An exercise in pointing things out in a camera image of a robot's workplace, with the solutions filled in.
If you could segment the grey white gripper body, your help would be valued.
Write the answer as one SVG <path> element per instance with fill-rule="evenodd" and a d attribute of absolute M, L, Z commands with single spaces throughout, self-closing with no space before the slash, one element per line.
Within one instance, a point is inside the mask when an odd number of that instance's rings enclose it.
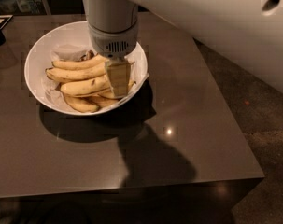
<path fill-rule="evenodd" d="M 108 33 L 88 25 L 94 50 L 107 58 L 121 58 L 133 52 L 137 44 L 138 23 L 129 29 Z"/>

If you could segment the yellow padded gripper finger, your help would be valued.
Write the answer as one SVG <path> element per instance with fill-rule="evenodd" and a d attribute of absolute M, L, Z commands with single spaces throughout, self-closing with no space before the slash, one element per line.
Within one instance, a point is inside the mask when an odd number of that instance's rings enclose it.
<path fill-rule="evenodd" d="M 105 62 L 105 69 L 114 96 L 118 98 L 126 96 L 131 76 L 131 64 L 122 58 L 111 59 Z"/>

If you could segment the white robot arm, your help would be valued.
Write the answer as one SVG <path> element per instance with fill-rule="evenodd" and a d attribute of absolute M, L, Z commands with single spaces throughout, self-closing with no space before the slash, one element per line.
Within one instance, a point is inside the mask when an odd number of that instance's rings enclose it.
<path fill-rule="evenodd" d="M 106 33 L 139 5 L 283 93 L 283 0 L 83 0 Z"/>

